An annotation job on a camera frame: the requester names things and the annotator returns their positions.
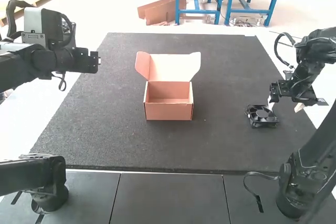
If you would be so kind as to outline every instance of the concrete floor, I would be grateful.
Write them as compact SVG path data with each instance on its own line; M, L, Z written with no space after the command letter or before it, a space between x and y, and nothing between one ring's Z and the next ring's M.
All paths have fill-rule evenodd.
M180 26L155 27L146 26L145 21L138 18L137 7L155 0L49 0L45 8L65 13L69 19L77 23L77 45L95 50L107 32L142 32L142 33L190 33L190 34L243 34L257 35L260 42L274 61L279 71L284 70L273 52L276 34L269 31L283 32L303 37L317 28L336 26L331 15L334 0L278 0L272 21L268 28L226 27L223 18L218 26L196 22L185 22ZM225 14L226 1L222 5ZM253 8L267 8L270 0L252 0ZM216 6L211 3L204 8ZM17 20L18 29L23 28L23 18ZM4 36L7 28L1 28ZM279 53L287 61L295 61L292 48L279 45ZM336 98L336 89L329 88L327 83L336 81L335 66L328 65L314 83L319 97L325 98L332 105ZM58 91L58 80L35 80L20 86L0 106L0 125L2 147L0 159L16 158L21 153L28 153L49 120L62 103L67 92L79 77L77 73L67 73L68 89ZM329 111L330 106L313 106L306 112L314 125L318 127Z

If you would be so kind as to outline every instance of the cardboard box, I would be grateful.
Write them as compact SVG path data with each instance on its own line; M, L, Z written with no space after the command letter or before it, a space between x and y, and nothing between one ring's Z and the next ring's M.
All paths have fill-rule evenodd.
M139 18L146 19L146 25L154 25L160 22L175 20L176 0L159 0L138 7ZM180 0L180 9L186 9L187 0Z
M136 54L135 69L147 79L143 99L147 120L191 120L194 98L191 79L200 70L201 53Z

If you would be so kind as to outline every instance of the black mat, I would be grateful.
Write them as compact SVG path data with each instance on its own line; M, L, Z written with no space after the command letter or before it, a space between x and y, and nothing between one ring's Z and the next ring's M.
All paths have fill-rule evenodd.
M121 174L111 224L230 224L221 175Z
M224 175L231 224L300 224L286 218L278 209L275 197L278 182L259 177L246 179L246 184L261 197L264 213L260 213L255 198L244 188L243 176ZM330 195L309 224L332 224L336 220L336 200Z
M45 215L42 224L108 224L119 178L119 173L67 172L69 199L59 210ZM37 224L30 194L23 193L11 205L15 195L7 195L0 202L0 223Z
M145 79L137 51L202 53L193 79L194 119L146 121ZM314 132L306 114L283 98L277 129L252 129L247 104L266 103L281 78L256 37L108 34L97 74L82 74L32 152L63 155L75 167L175 172L278 171Z

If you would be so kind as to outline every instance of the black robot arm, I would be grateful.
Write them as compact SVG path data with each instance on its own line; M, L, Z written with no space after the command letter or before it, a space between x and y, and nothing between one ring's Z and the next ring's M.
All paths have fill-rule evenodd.
M68 199L65 160L47 154L22 155L0 162L0 196L24 191L32 196L32 209L40 214L59 209Z
M24 31L16 31L16 7L24 8ZM76 23L66 15L11 0L6 16L9 29L0 41L0 93L36 78L50 80L54 71L62 74L59 88L64 90L67 71L98 71L98 52L89 54L87 48L76 46ZM14 43L20 36L23 43Z
M275 41L276 56L293 69L277 53L277 43L282 36L288 37L296 48L298 65L294 72L286 72L285 80L271 84L269 102L291 97L293 102L306 106L319 104L321 101L316 98L312 83L326 63L336 62L336 27L315 30L300 43L295 43L287 33L280 34ZM276 198L279 210L288 218L300 220L300 223L306 224L311 220L336 185L335 122L336 102L311 139L281 165L279 176L269 176L269 179L279 180ZM251 193L261 205L259 196Z
M0 42L0 93L36 78L51 79L52 72L96 73L99 57L88 49L47 50L39 44Z

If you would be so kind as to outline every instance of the black computer fan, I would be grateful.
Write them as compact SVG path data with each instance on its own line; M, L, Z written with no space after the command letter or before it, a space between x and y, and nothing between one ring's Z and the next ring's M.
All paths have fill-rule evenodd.
M267 105L248 105L245 114L249 118L252 128L275 128L279 123L278 118Z

